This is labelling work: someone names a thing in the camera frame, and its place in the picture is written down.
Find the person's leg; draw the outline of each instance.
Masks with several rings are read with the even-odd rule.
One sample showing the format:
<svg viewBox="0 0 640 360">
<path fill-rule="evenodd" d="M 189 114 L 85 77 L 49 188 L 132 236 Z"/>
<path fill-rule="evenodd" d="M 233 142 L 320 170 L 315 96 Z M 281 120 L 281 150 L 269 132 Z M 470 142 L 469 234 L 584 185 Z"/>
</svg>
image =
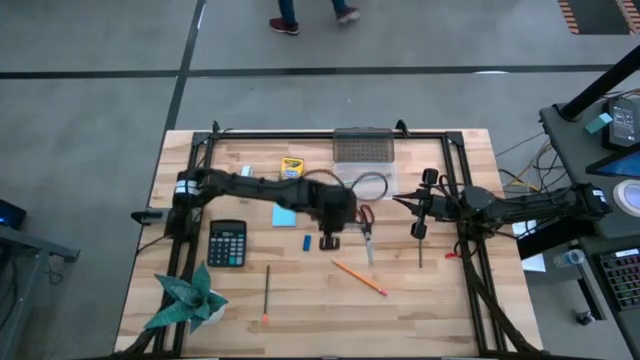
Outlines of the person's leg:
<svg viewBox="0 0 640 360">
<path fill-rule="evenodd" d="M 278 6 L 280 7 L 280 15 L 282 15 L 282 21 L 289 26 L 297 25 L 296 13 L 293 10 L 293 0 L 278 0 Z"/>
<path fill-rule="evenodd" d="M 269 20 L 271 30 L 288 35 L 298 35 L 298 23 L 293 11 L 293 0 L 278 0 L 282 17 Z"/>
<path fill-rule="evenodd" d="M 360 18 L 358 8 L 347 6 L 346 0 L 331 0 L 338 23 L 346 24 Z"/>
</svg>

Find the yellow pencil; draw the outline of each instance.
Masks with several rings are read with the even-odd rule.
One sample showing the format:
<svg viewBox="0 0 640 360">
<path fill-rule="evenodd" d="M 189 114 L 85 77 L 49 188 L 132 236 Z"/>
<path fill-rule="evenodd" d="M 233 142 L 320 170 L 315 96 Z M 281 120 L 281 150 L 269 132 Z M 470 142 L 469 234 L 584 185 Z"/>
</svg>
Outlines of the yellow pencil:
<svg viewBox="0 0 640 360">
<path fill-rule="evenodd" d="M 345 264 L 341 263 L 340 261 L 338 261 L 336 259 L 331 259 L 331 261 L 333 261 L 333 263 L 336 264 L 342 270 L 344 270 L 344 271 L 348 272 L 349 274 L 355 276 L 358 280 L 362 281 L 363 283 L 371 286 L 373 289 L 375 289 L 380 294 L 382 294 L 384 296 L 389 295 L 386 290 L 384 290 L 381 287 L 379 287 L 378 285 L 376 285 L 373 281 L 370 281 L 370 280 L 367 280 L 367 279 L 363 278 L 362 276 L 360 276 L 355 271 L 349 269 Z"/>
</svg>

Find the yellow crayon box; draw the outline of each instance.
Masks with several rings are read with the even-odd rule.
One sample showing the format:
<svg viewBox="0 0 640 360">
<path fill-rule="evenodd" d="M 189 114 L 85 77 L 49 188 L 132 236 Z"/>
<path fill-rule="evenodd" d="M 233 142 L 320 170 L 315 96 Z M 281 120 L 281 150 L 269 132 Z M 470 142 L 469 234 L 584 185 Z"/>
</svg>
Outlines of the yellow crayon box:
<svg viewBox="0 0 640 360">
<path fill-rule="evenodd" d="M 304 160 L 286 156 L 280 165 L 280 179 L 295 179 L 304 173 Z"/>
</svg>

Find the wooden tabletop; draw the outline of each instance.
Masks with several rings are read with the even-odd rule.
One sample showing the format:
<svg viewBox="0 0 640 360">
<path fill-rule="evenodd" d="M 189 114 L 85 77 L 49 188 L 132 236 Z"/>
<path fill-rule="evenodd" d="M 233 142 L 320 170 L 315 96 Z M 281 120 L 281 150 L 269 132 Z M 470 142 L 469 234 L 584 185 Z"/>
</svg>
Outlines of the wooden tabletop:
<svg viewBox="0 0 640 360">
<path fill-rule="evenodd" d="M 150 201 L 170 207 L 176 174 L 187 164 L 192 131 L 170 131 L 159 160 Z M 463 130 L 473 182 L 502 195 L 489 133 Z M 213 167 L 240 173 L 243 165 L 254 176 L 277 179 L 283 156 L 301 157 L 305 169 L 332 169 L 329 140 L 232 140 L 214 148 Z M 398 189 L 416 189 L 425 168 L 445 172 L 437 140 L 396 140 Z M 372 204 L 374 265 L 370 267 L 359 231 L 340 234 L 337 252 L 318 249 L 320 233 L 307 215 L 297 215 L 297 227 L 274 228 L 272 203 L 221 197 L 207 205 L 196 265 L 205 260 L 209 221 L 247 221 L 246 265 L 239 269 L 208 268 L 212 288 L 229 300 L 222 321 L 203 325 L 185 336 L 183 356 L 206 357 L 383 357 L 477 355 L 467 288 L 459 259 L 445 259 L 457 240 L 452 224 L 428 221 L 424 266 L 418 268 L 418 242 L 409 234 L 414 222 L 408 210 L 391 200 Z M 163 226 L 147 227 L 140 246 L 162 235 Z M 302 251 L 312 234 L 311 251 Z M 115 349 L 129 346 L 157 311 L 162 287 L 153 274 L 165 274 L 170 241 L 141 253 L 134 265 Z M 515 326 L 536 347 L 541 346 L 529 291 L 513 239 L 487 242 L 498 301 Z M 389 292 L 381 296 L 331 263 L 337 257 L 374 279 Z M 271 265 L 269 324 L 261 324 L 265 271 Z M 488 311 L 483 307 L 490 343 Z"/>
</svg>

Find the monitor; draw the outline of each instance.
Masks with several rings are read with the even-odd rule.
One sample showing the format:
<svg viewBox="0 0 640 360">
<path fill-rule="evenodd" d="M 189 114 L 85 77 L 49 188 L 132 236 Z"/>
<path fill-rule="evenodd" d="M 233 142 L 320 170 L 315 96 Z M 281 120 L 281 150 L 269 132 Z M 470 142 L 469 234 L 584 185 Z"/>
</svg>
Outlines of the monitor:
<svg viewBox="0 0 640 360">
<path fill-rule="evenodd" d="M 587 166 L 587 174 L 640 178 L 640 143 Z"/>
</svg>

